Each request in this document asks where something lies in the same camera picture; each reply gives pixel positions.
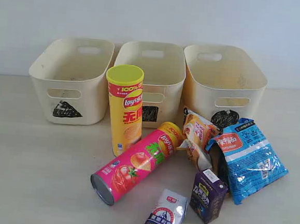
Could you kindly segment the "yellow Lays chips can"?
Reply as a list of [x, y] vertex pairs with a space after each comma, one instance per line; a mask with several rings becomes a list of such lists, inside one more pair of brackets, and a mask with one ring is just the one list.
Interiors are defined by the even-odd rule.
[[113, 154], [119, 156], [140, 140], [144, 71], [116, 65], [106, 72]]

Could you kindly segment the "orange noodle packet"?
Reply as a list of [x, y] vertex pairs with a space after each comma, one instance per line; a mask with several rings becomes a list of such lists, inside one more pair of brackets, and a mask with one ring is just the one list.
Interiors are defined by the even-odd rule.
[[212, 167], [211, 158], [206, 150], [208, 142], [220, 134], [220, 129], [202, 116], [187, 110], [183, 124], [183, 142], [177, 150], [186, 151], [188, 159], [199, 171]]

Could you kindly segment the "pink Lays chips can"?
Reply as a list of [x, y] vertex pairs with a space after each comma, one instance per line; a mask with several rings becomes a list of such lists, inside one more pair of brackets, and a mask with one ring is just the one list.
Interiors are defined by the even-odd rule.
[[94, 190], [104, 203], [114, 205], [171, 158], [183, 140], [182, 130], [176, 124], [162, 123], [158, 129], [92, 174], [90, 181]]

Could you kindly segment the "blue noodle packet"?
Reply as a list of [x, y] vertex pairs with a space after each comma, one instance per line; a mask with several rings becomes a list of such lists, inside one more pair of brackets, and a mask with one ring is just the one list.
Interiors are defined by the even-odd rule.
[[206, 150], [234, 204], [289, 173], [255, 121], [241, 118], [209, 140]]

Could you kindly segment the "cream bin with square mark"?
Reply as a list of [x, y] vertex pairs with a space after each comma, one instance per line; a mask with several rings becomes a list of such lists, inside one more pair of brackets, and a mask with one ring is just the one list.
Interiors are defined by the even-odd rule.
[[142, 126], [158, 128], [173, 122], [186, 78], [182, 47], [165, 42], [130, 41], [122, 45], [115, 65], [135, 65], [144, 71]]

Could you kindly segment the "cream bin with circle mark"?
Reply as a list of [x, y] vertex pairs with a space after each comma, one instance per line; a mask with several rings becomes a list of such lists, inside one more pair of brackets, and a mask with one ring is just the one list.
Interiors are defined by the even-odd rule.
[[242, 49], [226, 45], [190, 45], [184, 49], [183, 102], [218, 127], [253, 118], [267, 79]]

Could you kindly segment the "cream bin with triangle mark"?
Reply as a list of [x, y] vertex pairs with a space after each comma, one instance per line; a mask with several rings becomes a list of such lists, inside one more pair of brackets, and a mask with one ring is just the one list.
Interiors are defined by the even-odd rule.
[[114, 51], [110, 41], [87, 38], [58, 39], [44, 50], [29, 75], [48, 121], [92, 125], [103, 119]]

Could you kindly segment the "purple drink carton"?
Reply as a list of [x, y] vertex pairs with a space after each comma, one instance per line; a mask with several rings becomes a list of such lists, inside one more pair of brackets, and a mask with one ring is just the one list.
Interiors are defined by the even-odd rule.
[[190, 207], [204, 224], [216, 219], [227, 194], [226, 185], [210, 170], [196, 173]]

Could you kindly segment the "white blue milk pouch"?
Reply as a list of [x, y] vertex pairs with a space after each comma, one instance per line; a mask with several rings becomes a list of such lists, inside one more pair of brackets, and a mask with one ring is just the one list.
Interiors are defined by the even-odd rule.
[[165, 188], [145, 224], [181, 224], [187, 206], [188, 198]]

